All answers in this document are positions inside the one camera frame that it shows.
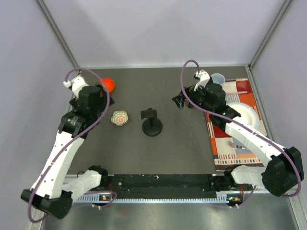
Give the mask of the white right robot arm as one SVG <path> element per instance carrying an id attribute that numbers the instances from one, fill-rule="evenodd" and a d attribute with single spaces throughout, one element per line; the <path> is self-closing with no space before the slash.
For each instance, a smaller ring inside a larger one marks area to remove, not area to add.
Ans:
<path id="1" fill-rule="evenodd" d="M 224 172 L 224 184 L 234 190 L 241 184 L 264 187 L 272 195 L 295 196 L 304 179 L 301 153 L 272 141 L 226 101 L 226 92 L 216 83 L 182 87 L 172 98 L 179 109 L 185 105 L 209 115 L 214 126 L 233 137 L 261 161 L 261 166 L 236 163 Z"/>

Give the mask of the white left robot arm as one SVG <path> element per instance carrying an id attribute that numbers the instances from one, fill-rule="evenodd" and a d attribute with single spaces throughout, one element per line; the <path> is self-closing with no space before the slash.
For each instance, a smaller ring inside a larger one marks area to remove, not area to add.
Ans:
<path id="1" fill-rule="evenodd" d="M 114 100 L 100 84 L 70 83 L 75 95 L 73 109 L 62 118 L 51 154 L 36 182 L 24 189 L 21 199 L 29 208 L 36 208 L 57 219 L 64 218 L 72 204 L 92 189 L 104 190 L 109 184 L 108 171 L 93 165 L 79 177 L 64 183 L 71 162 L 79 147 L 106 113 Z"/>

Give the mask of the black camera stand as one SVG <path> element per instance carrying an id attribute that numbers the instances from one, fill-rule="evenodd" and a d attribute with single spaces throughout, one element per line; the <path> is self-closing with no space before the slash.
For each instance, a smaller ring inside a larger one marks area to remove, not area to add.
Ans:
<path id="1" fill-rule="evenodd" d="M 152 108 L 141 111 L 141 119 L 146 119 L 142 124 L 142 131 L 149 137 L 158 136 L 163 130 L 162 122 L 157 118 L 157 111 Z"/>

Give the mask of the grey metal phone stand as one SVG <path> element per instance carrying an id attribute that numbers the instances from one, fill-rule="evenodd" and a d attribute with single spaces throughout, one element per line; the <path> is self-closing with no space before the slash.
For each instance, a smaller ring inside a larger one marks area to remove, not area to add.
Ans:
<path id="1" fill-rule="evenodd" d="M 184 104 L 189 109 L 196 109 L 187 99 L 185 99 Z"/>

